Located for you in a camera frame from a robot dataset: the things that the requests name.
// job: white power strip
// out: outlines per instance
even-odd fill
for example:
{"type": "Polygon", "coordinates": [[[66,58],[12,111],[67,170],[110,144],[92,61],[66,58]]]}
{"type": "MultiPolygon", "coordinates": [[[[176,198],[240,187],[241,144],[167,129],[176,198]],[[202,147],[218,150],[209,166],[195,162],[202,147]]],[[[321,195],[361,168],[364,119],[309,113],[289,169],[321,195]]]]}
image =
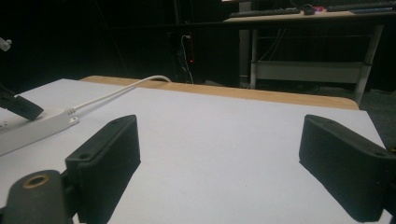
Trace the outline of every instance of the white power strip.
{"type": "Polygon", "coordinates": [[[33,121],[19,116],[0,120],[0,156],[77,124],[78,118],[69,114],[65,109],[47,108],[33,121]]]}

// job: brass screw hole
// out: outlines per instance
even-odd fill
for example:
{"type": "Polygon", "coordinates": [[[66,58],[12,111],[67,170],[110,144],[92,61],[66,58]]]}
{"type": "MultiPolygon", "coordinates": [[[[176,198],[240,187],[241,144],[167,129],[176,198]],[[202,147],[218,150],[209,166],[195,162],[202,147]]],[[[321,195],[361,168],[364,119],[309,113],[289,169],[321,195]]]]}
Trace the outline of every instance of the brass screw hole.
{"type": "Polygon", "coordinates": [[[41,185],[44,185],[50,180],[48,175],[35,175],[30,177],[28,180],[23,182],[24,189],[34,189],[41,185]]]}

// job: keyboard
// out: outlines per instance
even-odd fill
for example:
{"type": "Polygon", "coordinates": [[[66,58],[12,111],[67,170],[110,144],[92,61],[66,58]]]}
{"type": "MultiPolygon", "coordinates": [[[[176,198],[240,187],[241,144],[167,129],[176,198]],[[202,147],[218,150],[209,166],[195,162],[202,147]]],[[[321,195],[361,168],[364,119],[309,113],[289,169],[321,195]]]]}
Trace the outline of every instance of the keyboard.
{"type": "Polygon", "coordinates": [[[238,17],[255,17],[255,16],[275,16],[275,15],[288,15],[288,14],[299,14],[300,9],[288,8],[288,9],[270,9],[261,11],[243,11],[231,13],[230,18],[238,17]]]}
{"type": "Polygon", "coordinates": [[[349,11],[349,10],[356,10],[356,9],[370,9],[370,8],[384,8],[384,7],[395,8],[396,1],[329,6],[329,7],[326,7],[326,9],[328,12],[335,12],[335,11],[349,11]]]}

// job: metal desk leg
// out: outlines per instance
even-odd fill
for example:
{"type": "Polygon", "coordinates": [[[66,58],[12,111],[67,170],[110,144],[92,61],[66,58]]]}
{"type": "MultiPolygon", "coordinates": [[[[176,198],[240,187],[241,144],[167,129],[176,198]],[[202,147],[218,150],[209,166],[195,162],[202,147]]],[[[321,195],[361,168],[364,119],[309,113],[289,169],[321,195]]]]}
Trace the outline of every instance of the metal desk leg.
{"type": "Polygon", "coordinates": [[[364,88],[367,84],[367,79],[369,78],[371,67],[373,65],[373,59],[376,52],[376,47],[378,46],[379,39],[381,38],[382,30],[384,29],[384,25],[377,25],[374,29],[373,36],[370,41],[369,48],[367,49],[366,56],[364,58],[364,66],[361,68],[359,73],[359,80],[356,84],[354,100],[358,105],[361,103],[361,97],[364,93],[364,88]]]}
{"type": "Polygon", "coordinates": [[[256,89],[257,78],[257,35],[258,31],[253,30],[251,42],[251,63],[250,63],[250,88],[256,89]]]}

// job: white cable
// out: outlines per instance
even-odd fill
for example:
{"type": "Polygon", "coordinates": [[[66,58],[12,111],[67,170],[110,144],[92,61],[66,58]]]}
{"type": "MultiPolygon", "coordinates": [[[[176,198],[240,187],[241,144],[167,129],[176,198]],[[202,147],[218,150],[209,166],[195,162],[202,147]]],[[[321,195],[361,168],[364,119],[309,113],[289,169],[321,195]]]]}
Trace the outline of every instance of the white cable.
{"type": "Polygon", "coordinates": [[[190,36],[189,36],[189,35],[183,35],[183,36],[181,37],[181,40],[180,40],[180,41],[181,41],[181,46],[183,47],[184,62],[186,63],[186,66],[187,66],[187,72],[189,72],[189,74],[190,74],[191,84],[194,84],[194,81],[192,80],[192,74],[191,74],[191,72],[190,72],[189,64],[187,63],[186,49],[184,48],[184,44],[183,44],[183,38],[184,38],[184,37],[190,38],[190,36]]]}
{"type": "Polygon", "coordinates": [[[272,56],[274,56],[274,53],[276,52],[277,47],[279,46],[280,41],[282,41],[283,36],[285,35],[286,31],[287,31],[287,28],[285,28],[285,29],[283,30],[283,33],[282,33],[282,35],[280,36],[279,40],[277,41],[277,43],[276,43],[276,45],[275,45],[275,48],[274,48],[274,50],[273,50],[273,52],[272,52],[270,58],[268,59],[268,61],[271,61],[271,60],[272,60],[272,56]]]}
{"type": "Polygon", "coordinates": [[[97,99],[95,99],[95,100],[91,100],[91,101],[86,102],[86,103],[84,103],[84,104],[82,104],[82,105],[78,105],[78,106],[75,106],[75,107],[72,107],[72,108],[68,108],[68,109],[67,109],[67,112],[68,112],[69,115],[74,114],[74,113],[76,113],[77,110],[81,109],[81,108],[84,107],[84,106],[94,104],[94,103],[96,103],[96,102],[98,102],[98,101],[102,101],[102,100],[104,100],[104,99],[106,99],[106,98],[108,98],[108,97],[110,97],[110,96],[113,96],[113,95],[115,95],[115,94],[118,94],[118,93],[120,93],[120,92],[122,92],[122,91],[127,91],[127,90],[131,89],[132,87],[134,87],[134,86],[136,86],[136,85],[138,85],[138,84],[140,84],[140,83],[142,83],[142,82],[145,82],[145,81],[148,81],[148,80],[152,80],[152,79],[157,79],[157,78],[164,79],[164,80],[166,80],[167,82],[172,82],[168,77],[164,77],[164,76],[147,77],[147,78],[144,78],[144,79],[142,79],[142,80],[140,80],[140,81],[137,81],[137,82],[135,82],[135,83],[132,83],[132,84],[126,86],[126,87],[123,87],[123,88],[121,88],[121,89],[119,89],[119,90],[117,90],[117,91],[113,91],[113,92],[111,92],[111,93],[108,94],[108,95],[99,97],[99,98],[97,98],[97,99]]]}
{"type": "Polygon", "coordinates": [[[277,30],[277,35],[276,35],[276,39],[274,41],[274,43],[271,45],[271,47],[267,50],[267,52],[265,52],[262,57],[259,59],[259,61],[261,61],[265,56],[267,56],[267,54],[272,50],[272,48],[274,47],[274,45],[277,43],[277,40],[280,37],[280,32],[282,32],[282,29],[278,29],[277,30]]]}
{"type": "Polygon", "coordinates": [[[295,7],[298,7],[295,3],[293,3],[292,0],[290,0],[290,3],[291,3],[292,5],[294,5],[295,7]]]}

